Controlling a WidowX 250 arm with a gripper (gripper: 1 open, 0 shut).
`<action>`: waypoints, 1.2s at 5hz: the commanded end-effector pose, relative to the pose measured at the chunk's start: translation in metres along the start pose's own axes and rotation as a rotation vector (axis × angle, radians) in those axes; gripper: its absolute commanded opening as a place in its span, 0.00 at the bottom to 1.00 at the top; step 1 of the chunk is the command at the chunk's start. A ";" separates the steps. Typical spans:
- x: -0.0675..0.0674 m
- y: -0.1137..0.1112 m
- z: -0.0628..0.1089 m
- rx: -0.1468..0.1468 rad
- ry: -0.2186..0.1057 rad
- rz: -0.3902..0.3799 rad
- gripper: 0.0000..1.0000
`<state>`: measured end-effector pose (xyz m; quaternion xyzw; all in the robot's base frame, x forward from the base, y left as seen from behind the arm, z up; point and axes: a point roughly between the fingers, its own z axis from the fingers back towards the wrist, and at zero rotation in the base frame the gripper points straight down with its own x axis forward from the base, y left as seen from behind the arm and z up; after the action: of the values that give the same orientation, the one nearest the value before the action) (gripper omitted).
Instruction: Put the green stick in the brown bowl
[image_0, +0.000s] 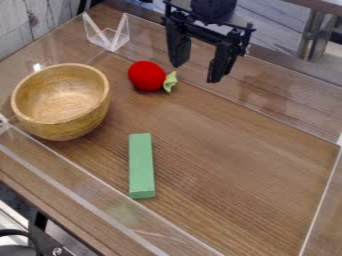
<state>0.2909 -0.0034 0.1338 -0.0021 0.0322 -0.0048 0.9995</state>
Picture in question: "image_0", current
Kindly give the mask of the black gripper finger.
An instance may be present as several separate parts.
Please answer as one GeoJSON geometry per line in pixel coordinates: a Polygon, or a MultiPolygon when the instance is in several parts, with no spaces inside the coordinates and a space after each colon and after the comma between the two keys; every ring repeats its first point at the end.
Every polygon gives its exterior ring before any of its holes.
{"type": "Polygon", "coordinates": [[[173,22],[165,23],[168,58],[175,68],[189,59],[191,38],[183,33],[181,27],[173,22]]]}
{"type": "Polygon", "coordinates": [[[221,80],[221,77],[229,73],[236,57],[236,46],[231,42],[220,42],[216,45],[213,59],[209,61],[207,75],[208,83],[217,83],[221,80]]]}

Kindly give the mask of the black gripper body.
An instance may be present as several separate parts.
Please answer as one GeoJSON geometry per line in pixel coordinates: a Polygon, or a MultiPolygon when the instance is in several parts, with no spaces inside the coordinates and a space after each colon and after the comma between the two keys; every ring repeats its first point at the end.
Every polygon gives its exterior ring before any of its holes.
{"type": "Polygon", "coordinates": [[[216,44],[227,40],[243,56],[249,46],[253,23],[235,13],[237,0],[163,0],[164,20],[180,25],[183,33],[216,44]]]}

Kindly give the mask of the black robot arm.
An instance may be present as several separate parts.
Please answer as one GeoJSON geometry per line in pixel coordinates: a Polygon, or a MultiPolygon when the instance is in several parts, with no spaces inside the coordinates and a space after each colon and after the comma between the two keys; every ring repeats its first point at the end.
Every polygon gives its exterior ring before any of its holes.
{"type": "Polygon", "coordinates": [[[252,33],[251,22],[231,21],[237,0],[163,0],[168,59],[179,68],[191,55],[191,39],[215,46],[209,61],[207,82],[217,83],[229,74],[239,56],[244,56],[252,33]]]}

